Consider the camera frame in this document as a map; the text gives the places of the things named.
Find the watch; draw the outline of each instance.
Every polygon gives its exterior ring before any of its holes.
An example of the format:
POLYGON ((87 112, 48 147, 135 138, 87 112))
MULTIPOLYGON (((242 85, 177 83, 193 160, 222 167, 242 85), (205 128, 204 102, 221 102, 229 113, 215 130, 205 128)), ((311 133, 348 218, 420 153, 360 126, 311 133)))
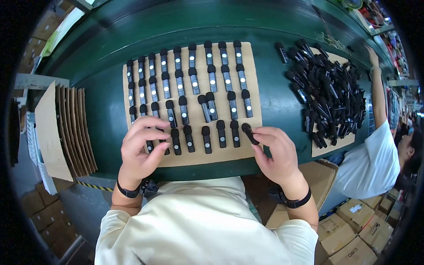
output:
POLYGON ((296 208, 299 208, 302 205, 305 205, 309 201, 309 199, 311 198, 311 188, 309 187, 308 194, 306 194, 305 198, 301 199, 300 201, 299 200, 294 200, 294 201, 288 200, 286 198, 286 196, 284 195, 284 192, 281 192, 281 194, 282 194, 282 200, 283 200, 283 202, 286 203, 286 206, 290 209, 296 209, 296 208))
POLYGON ((121 187, 121 185, 119 185, 119 181, 118 179, 116 180, 116 184, 118 185, 118 189, 119 191, 126 197, 134 199, 135 197, 137 197, 137 195, 140 193, 140 187, 141 187, 141 183, 140 185, 138 185, 138 187, 135 190, 126 190, 123 189, 121 187))

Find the person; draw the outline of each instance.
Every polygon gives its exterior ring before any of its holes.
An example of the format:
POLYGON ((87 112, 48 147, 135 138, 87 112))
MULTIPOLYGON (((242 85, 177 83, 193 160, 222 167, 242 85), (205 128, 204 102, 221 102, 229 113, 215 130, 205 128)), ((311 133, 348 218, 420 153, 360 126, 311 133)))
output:
POLYGON ((259 145, 252 145, 256 162, 288 200, 306 203, 288 208, 290 220, 274 231, 250 212, 239 176, 163 183, 144 207, 140 194, 125 196, 120 188, 137 193, 141 181, 159 165, 169 143, 160 143, 151 154, 143 147, 147 140, 168 139, 169 134, 152 129, 168 126, 156 117, 140 117, 125 136, 112 206, 100 225, 95 264, 314 263, 316 204, 298 169, 294 143, 280 129, 253 129, 254 138, 269 146, 273 156, 269 159, 259 145))
POLYGON ((365 143, 344 154, 333 188, 345 196, 367 199, 390 190, 400 172, 418 171, 423 137, 420 130, 403 135, 395 146, 386 116, 384 88, 378 56, 366 47, 372 64, 372 101, 376 130, 365 143))

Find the white shirt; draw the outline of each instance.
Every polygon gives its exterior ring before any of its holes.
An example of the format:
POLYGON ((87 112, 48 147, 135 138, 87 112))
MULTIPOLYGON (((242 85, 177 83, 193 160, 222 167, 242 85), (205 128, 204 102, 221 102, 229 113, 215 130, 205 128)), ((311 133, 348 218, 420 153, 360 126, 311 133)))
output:
POLYGON ((386 120, 365 143, 345 154, 334 189, 355 199, 368 199, 390 190, 400 172, 397 148, 386 120))
POLYGON ((136 216, 103 217, 95 264, 313 264, 317 233, 304 220, 266 229, 240 177, 169 182, 136 216))

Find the green workbench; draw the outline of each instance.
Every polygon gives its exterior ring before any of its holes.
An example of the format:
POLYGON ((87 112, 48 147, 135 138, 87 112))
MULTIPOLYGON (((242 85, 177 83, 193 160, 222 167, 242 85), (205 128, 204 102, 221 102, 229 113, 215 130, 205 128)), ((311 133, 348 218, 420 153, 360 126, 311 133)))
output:
MULTIPOLYGON (((209 39, 212 42, 250 42, 255 59, 262 123, 284 130, 296 145, 299 164, 311 158, 311 140, 302 132, 301 105, 289 89, 282 64, 274 49, 276 41, 286 47, 303 37, 312 45, 325 32, 324 25, 308 1, 172 1, 148 9, 134 0, 110 1, 85 17, 51 55, 42 74, 70 79, 75 87, 86 88, 86 114, 91 144, 98 166, 93 176, 116 179, 122 163, 120 147, 127 132, 123 101, 122 65, 149 52, 188 46, 209 39)), ((319 1, 323 17, 334 38, 355 53, 349 55, 322 44, 330 53, 350 59, 362 70, 358 81, 369 98, 371 83, 365 74, 369 61, 364 44, 383 58, 384 52, 369 39, 360 24, 334 3, 319 1)), ((356 135, 355 143, 335 152, 348 150, 364 142, 368 135, 368 117, 356 135)), ((157 181, 212 179, 258 173, 254 158, 205 165, 158 168, 157 181)))

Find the white label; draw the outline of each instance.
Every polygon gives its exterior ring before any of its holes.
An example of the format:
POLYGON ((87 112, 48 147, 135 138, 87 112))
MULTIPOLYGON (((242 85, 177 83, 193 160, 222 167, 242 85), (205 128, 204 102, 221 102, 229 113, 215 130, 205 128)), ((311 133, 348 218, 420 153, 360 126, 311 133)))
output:
POLYGON ((352 212, 352 213, 355 213, 357 210, 360 210, 362 207, 359 205, 359 204, 357 204, 357 205, 355 205, 355 206, 353 206, 352 208, 350 208, 349 210, 352 212))

